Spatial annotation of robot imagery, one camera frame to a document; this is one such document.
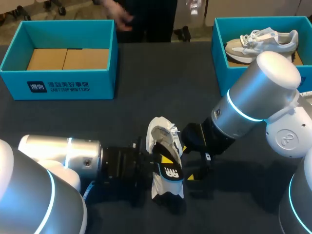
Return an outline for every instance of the screw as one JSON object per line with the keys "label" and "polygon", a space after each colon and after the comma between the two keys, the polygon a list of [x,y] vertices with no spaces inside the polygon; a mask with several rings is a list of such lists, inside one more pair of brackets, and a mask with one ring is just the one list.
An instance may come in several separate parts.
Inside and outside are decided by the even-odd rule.
{"label": "screw", "polygon": [[90,161],[90,160],[88,160],[88,159],[85,160],[84,165],[85,165],[86,167],[89,167],[90,164],[91,164],[91,161]]}

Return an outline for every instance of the floor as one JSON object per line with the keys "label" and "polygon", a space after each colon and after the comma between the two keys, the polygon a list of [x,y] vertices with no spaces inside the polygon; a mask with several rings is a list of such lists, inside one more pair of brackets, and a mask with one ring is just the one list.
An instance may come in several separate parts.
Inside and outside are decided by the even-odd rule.
{"label": "floor", "polygon": [[[204,11],[206,0],[178,0],[175,15],[175,29],[187,25],[189,27],[192,40],[203,41],[211,40],[212,28],[204,25]],[[35,3],[26,6],[25,10],[29,13],[32,20],[99,20],[106,19],[106,14],[102,6],[93,5],[91,0],[61,0],[66,7],[66,15],[60,16],[58,8],[52,5],[50,10],[43,8],[43,3]],[[10,44],[13,35],[22,21],[19,16],[14,19],[8,15],[0,26],[0,45]],[[176,35],[172,36],[172,42],[178,42]]]}

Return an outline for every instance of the person's hand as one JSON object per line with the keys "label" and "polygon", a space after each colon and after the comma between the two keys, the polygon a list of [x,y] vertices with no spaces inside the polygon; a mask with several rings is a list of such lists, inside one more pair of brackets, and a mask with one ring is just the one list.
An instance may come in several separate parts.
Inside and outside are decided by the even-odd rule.
{"label": "person's hand", "polygon": [[131,22],[133,16],[123,9],[121,5],[113,0],[102,0],[104,7],[108,11],[108,15],[116,23],[117,29],[120,31],[131,31],[132,27],[126,26],[126,22]]}

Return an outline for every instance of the shoe box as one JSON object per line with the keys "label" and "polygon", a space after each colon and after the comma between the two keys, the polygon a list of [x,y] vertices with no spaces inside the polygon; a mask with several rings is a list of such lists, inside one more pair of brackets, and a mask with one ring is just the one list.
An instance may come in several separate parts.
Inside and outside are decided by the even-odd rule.
{"label": "shoe box", "polygon": [[240,35],[249,35],[252,30],[268,27],[281,33],[288,33],[291,30],[298,32],[299,45],[292,61],[301,74],[298,90],[300,92],[312,90],[312,25],[307,17],[216,18],[212,36],[212,55],[222,96],[248,67],[248,64],[239,64],[228,59],[224,49],[226,42],[238,39]]}
{"label": "shoe box", "polygon": [[113,20],[23,21],[0,66],[14,100],[113,99]]}

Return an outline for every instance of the black pants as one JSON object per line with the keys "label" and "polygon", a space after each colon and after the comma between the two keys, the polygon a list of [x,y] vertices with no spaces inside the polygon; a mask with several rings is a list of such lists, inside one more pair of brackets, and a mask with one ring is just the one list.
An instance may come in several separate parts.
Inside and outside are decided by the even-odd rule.
{"label": "black pants", "polygon": [[131,32],[117,32],[118,42],[170,42],[177,0],[115,0],[134,16]]}

